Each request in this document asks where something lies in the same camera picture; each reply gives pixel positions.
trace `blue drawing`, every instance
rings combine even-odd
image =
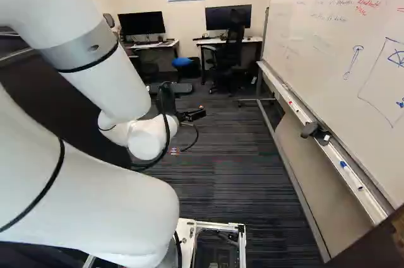
[[[351,64],[349,65],[348,71],[345,74],[343,74],[343,79],[344,80],[349,79],[349,76],[351,75],[351,70],[352,70],[356,60],[358,59],[359,52],[361,50],[363,50],[364,47],[361,46],[361,45],[355,45],[352,49],[353,49],[354,53],[353,53]]]
[[[394,54],[391,54],[387,60],[390,62],[393,62],[394,64],[397,64],[398,67],[404,67],[404,50],[395,50]]]
[[[358,92],[358,98],[383,116],[391,128],[404,117],[402,67],[404,67],[404,42],[386,37],[366,81]]]

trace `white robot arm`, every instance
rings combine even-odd
[[[136,121],[151,101],[92,0],[0,0],[8,25],[102,109],[100,130],[142,160],[178,120]],[[0,87],[0,240],[83,250],[126,267],[161,263],[179,219],[174,190],[96,160],[48,132]]]

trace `striped carpet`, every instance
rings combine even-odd
[[[257,107],[238,108],[227,95],[209,95],[208,86],[177,101],[178,110],[203,105],[198,143],[187,153],[166,155],[147,174],[171,184],[181,217],[247,224],[247,266],[320,267],[308,223]],[[172,147],[194,139],[183,127]]]
[[[0,82],[29,115],[78,149],[119,166],[126,150],[104,138],[95,120],[99,109],[42,58],[18,59],[2,67]],[[196,121],[198,143],[180,156],[166,155],[148,174],[168,182],[181,201],[181,216],[200,221],[247,224],[247,266],[319,267],[319,252],[257,107],[238,108],[227,95],[196,91],[177,101],[179,110],[204,105]],[[182,128],[172,146],[194,139]],[[98,267],[113,267],[97,264]]]

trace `metal frame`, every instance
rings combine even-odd
[[[233,232],[239,234],[239,268],[246,268],[247,261],[246,261],[246,246],[247,246],[247,231],[245,224],[221,224],[221,223],[211,223],[211,222],[199,222],[196,221],[196,236],[198,236],[199,232],[204,229],[211,229],[211,230],[220,230],[226,232]],[[195,267],[195,256],[198,250],[196,249],[196,239],[195,239],[195,246],[194,246],[194,257],[193,257],[193,267]]]
[[[239,234],[239,262],[240,266],[239,268],[247,268],[247,262],[246,262],[246,246],[247,246],[247,232],[246,232],[246,226],[244,224],[234,224],[234,223],[229,223],[229,224],[221,224],[221,223],[211,223],[211,222],[200,222],[200,221],[193,221],[193,220],[188,220],[191,222],[190,227],[195,227],[196,231],[194,235],[191,237],[194,240],[194,247],[193,247],[193,257],[191,259],[193,267],[195,266],[195,256],[196,256],[196,238],[198,237],[198,234],[202,230],[219,230],[219,231],[226,231],[226,232],[233,232],[233,233],[238,233]],[[188,237],[187,235],[180,235],[180,239],[182,237]],[[97,258],[94,257],[93,255],[89,255],[83,265],[82,268],[92,268],[93,264]]]

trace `red writing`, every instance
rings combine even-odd
[[[366,16],[366,10],[364,8],[361,8],[360,6],[356,7],[356,10],[362,15],[362,16]]]
[[[380,5],[380,1],[373,2],[372,0],[359,0],[358,3],[370,6],[371,8],[376,8]]]

